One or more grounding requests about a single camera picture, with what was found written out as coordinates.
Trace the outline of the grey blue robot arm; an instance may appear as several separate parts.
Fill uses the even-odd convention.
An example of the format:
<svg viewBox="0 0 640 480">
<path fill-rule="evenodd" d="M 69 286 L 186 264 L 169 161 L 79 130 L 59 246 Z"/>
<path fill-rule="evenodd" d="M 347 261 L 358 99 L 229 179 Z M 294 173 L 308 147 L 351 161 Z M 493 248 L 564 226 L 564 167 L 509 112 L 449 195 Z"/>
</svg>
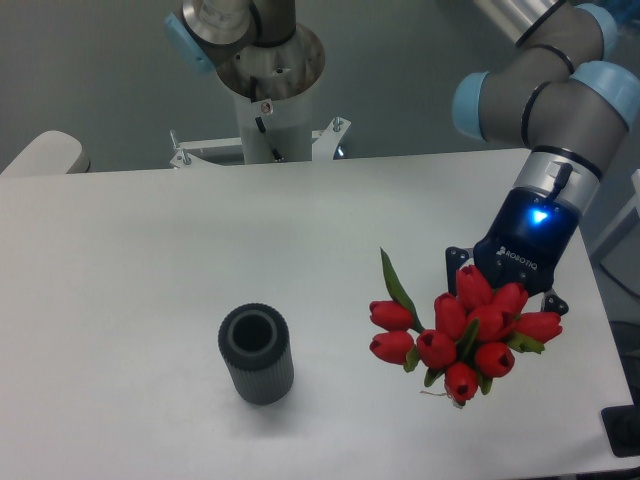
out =
<svg viewBox="0 0 640 480">
<path fill-rule="evenodd" d="M 482 141 L 529 150 L 487 234 L 446 253 L 448 289 L 460 291 L 473 262 L 494 287 L 518 283 L 564 314 L 555 268 L 639 111 L 638 79 L 608 61 L 618 30 L 593 4 L 482 1 L 480 10 L 519 56 L 499 73 L 473 73 L 457 87 L 452 120 Z M 335 118 L 319 136 L 309 95 L 324 49 L 296 20 L 291 1 L 185 1 L 164 29 L 194 70 L 214 72 L 233 95 L 246 163 L 332 160 L 348 129 Z"/>
</svg>

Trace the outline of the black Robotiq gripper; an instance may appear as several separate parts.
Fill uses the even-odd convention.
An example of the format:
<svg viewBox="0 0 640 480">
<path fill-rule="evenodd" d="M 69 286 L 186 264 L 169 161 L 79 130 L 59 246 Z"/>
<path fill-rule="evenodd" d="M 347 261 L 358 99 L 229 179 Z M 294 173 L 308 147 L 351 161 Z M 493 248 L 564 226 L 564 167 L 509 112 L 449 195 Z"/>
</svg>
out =
<svg viewBox="0 0 640 480">
<path fill-rule="evenodd" d="M 457 272 L 473 258 L 491 287 L 520 283 L 531 296 L 542 293 L 541 312 L 566 315 L 569 305 L 551 287 L 555 268 L 579 220 L 571 207 L 549 202 L 531 190 L 512 189 L 473 249 L 445 249 L 448 292 L 457 295 Z"/>
</svg>

